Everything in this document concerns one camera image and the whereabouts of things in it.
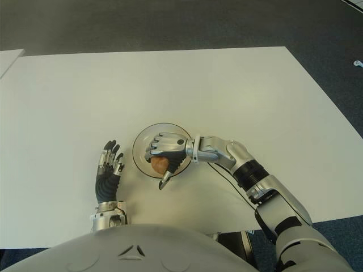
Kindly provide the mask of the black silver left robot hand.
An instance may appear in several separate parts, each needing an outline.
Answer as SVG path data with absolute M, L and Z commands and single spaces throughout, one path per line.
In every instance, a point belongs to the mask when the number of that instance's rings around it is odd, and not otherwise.
M 108 141 L 100 154 L 98 162 L 95 195 L 98 204 L 116 201 L 121 173 L 124 169 L 124 154 L 119 152 L 116 140 Z

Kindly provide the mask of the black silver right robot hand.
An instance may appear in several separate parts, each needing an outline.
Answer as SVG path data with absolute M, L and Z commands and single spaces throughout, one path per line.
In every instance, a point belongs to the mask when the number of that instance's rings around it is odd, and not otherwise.
M 162 190 L 187 157 L 188 137 L 178 133 L 161 132 L 154 137 L 145 151 L 145 160 L 162 174 Z

